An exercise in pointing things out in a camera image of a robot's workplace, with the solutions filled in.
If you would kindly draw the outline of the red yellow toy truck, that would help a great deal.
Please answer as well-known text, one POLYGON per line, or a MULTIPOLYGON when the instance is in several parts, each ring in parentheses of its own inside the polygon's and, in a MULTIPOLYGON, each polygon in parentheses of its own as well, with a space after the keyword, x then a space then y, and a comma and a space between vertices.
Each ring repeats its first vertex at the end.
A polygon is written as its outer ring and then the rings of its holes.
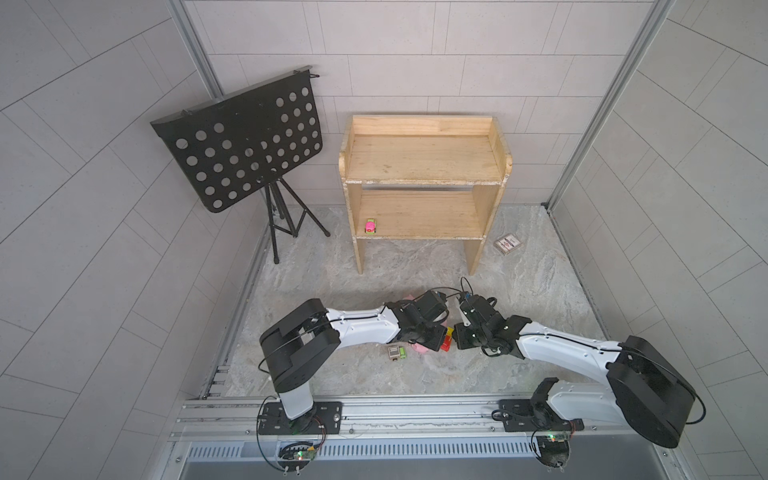
POLYGON ((440 347, 442 351, 448 352, 450 350, 452 345, 452 340, 453 340, 453 337, 452 337, 453 332, 454 332, 453 328, 451 327, 446 328, 446 334, 444 336, 443 342, 440 347))

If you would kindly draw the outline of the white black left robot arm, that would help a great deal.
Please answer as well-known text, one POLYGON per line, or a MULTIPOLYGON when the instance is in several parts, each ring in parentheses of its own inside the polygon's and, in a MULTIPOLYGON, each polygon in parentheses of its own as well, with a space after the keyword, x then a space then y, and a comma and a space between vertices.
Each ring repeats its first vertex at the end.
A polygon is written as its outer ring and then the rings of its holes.
POLYGON ((447 295, 435 290, 369 310, 327 308, 318 298, 303 302, 259 338, 286 417, 293 421, 313 411, 309 381, 336 350, 405 342, 438 351, 447 315, 447 295))

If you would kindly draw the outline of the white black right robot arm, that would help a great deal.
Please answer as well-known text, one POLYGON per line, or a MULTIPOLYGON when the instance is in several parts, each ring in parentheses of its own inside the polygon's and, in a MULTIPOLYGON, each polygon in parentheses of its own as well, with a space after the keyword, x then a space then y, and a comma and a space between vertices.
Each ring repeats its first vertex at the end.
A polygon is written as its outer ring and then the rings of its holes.
POLYGON ((589 378, 587 384, 543 381, 533 401, 563 420, 626 424, 651 443, 673 449, 700 398, 694 387, 647 340, 589 339, 553 330, 527 317, 503 317, 496 302, 463 294, 463 320, 453 334, 458 349, 478 348, 492 358, 511 355, 557 365, 589 378))

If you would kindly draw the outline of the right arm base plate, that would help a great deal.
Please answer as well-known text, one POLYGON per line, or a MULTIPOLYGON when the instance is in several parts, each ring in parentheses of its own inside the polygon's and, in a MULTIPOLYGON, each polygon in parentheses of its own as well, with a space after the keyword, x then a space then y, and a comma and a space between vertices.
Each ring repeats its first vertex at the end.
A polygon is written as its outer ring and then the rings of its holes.
POLYGON ((578 432, 584 429, 582 419, 566 420, 559 417, 546 402, 529 399, 500 400, 491 413, 494 421, 501 422, 506 432, 578 432))

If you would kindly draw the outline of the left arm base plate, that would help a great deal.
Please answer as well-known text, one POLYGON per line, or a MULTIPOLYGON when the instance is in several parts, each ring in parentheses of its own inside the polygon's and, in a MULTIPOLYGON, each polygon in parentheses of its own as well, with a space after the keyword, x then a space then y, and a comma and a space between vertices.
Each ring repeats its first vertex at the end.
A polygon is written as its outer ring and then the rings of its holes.
POLYGON ((259 435, 335 435, 340 432, 342 402, 316 402, 296 419, 289 419, 280 402, 268 402, 258 415, 259 435))

